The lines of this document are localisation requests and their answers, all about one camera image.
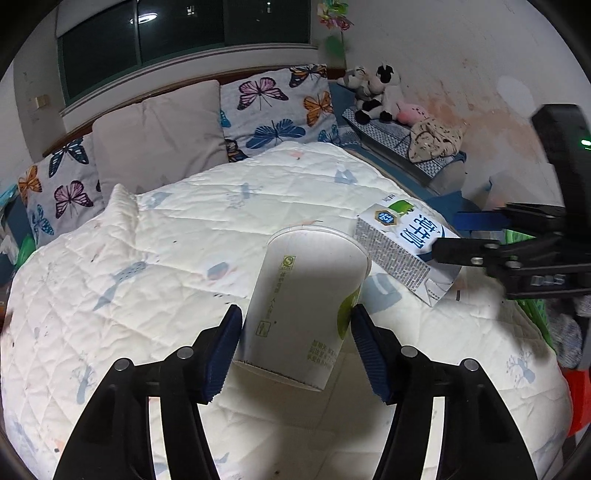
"white quilt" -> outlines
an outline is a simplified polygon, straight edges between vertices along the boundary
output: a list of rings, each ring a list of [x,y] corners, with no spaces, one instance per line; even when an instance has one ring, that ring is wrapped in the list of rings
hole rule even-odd
[[[39,249],[15,278],[0,351],[7,433],[17,452],[50,480],[116,359],[162,360],[217,325],[228,305],[245,314],[270,235],[313,222],[352,233],[356,215],[388,193],[408,198],[340,148],[292,142],[143,195],[118,186],[102,214]],[[431,309],[374,265],[362,302],[377,324],[433,360],[477,359],[538,474],[545,472],[570,425],[567,385],[553,351],[503,301],[495,280],[465,268]],[[164,480],[158,399],[150,407],[155,469]],[[394,408],[372,394],[349,336],[322,393],[233,365],[221,394],[200,412],[222,479],[332,480],[372,478]],[[442,425],[437,401],[424,478],[435,477]]]

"beige pillow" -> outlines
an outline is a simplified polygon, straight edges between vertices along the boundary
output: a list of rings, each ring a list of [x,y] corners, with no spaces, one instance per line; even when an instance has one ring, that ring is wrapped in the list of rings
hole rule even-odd
[[[143,193],[228,162],[217,80],[107,113],[92,131],[105,199],[118,183]]]

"paper cup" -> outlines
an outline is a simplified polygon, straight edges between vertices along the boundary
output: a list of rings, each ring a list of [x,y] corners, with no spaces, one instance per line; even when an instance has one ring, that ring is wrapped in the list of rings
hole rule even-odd
[[[371,259],[349,235],[321,226],[277,232],[248,307],[235,362],[273,380],[322,390]]]

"crumpled cloth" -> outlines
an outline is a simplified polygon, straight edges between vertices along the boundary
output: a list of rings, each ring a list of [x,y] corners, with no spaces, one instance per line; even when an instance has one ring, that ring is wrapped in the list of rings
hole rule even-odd
[[[460,151],[462,136],[462,130],[446,127],[436,118],[421,120],[410,131],[408,158],[417,163],[455,155]]]
[[[591,296],[574,299],[546,300],[548,329],[552,337],[558,364],[563,368],[577,368],[583,356],[583,333],[575,320],[591,316]]]

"cup rim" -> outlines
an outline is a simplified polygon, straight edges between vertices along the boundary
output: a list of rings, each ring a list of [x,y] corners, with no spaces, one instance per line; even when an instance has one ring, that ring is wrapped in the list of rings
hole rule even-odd
[[[306,231],[312,231],[312,232],[332,233],[333,235],[337,235],[341,238],[344,238],[345,240],[348,240],[352,244],[354,244],[357,248],[359,248],[359,250],[361,250],[361,253],[363,253],[363,255],[365,255],[368,259],[368,267],[365,272],[365,278],[369,277],[369,273],[371,272],[371,267],[372,267],[372,260],[371,260],[371,257],[369,256],[367,249],[363,245],[361,245],[355,238],[353,238],[352,236],[350,236],[344,232],[341,232],[340,230],[337,230],[336,228],[331,228],[331,227],[322,226],[322,225],[290,226],[290,227],[284,228],[284,229],[279,230],[278,232],[274,233],[271,236],[271,238],[269,239],[269,241],[267,242],[267,246],[278,236],[281,236],[285,233],[297,232],[300,230],[306,230]]]

